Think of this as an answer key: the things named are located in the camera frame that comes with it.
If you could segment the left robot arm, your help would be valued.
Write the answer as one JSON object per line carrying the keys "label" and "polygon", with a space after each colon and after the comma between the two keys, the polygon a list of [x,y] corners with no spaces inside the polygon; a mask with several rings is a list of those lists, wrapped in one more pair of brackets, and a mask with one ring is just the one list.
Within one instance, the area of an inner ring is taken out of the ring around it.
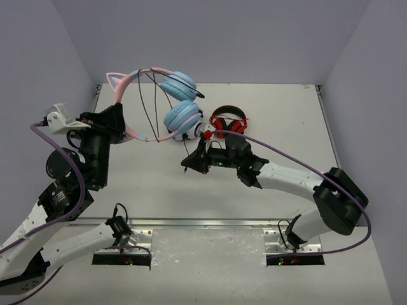
{"label": "left robot arm", "polygon": [[110,147],[125,135],[123,106],[70,119],[57,104],[31,130],[54,148],[46,161],[52,183],[1,244],[1,295],[25,294],[64,264],[89,252],[124,246],[132,235],[125,218],[114,215],[87,233],[49,244],[93,203],[91,193],[107,186]]}

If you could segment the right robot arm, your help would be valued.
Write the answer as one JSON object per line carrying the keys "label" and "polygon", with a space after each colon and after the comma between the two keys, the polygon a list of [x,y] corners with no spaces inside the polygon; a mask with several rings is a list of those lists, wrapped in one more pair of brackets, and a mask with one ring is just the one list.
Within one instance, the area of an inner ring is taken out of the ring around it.
{"label": "right robot arm", "polygon": [[234,168],[247,187],[282,191],[314,203],[314,211],[295,216],[280,232],[281,243],[292,252],[323,233],[350,235],[369,203],[342,169],[332,167],[320,173],[308,167],[304,170],[284,167],[255,155],[242,137],[227,137],[224,148],[214,148],[202,139],[181,165],[202,174],[212,166]]}

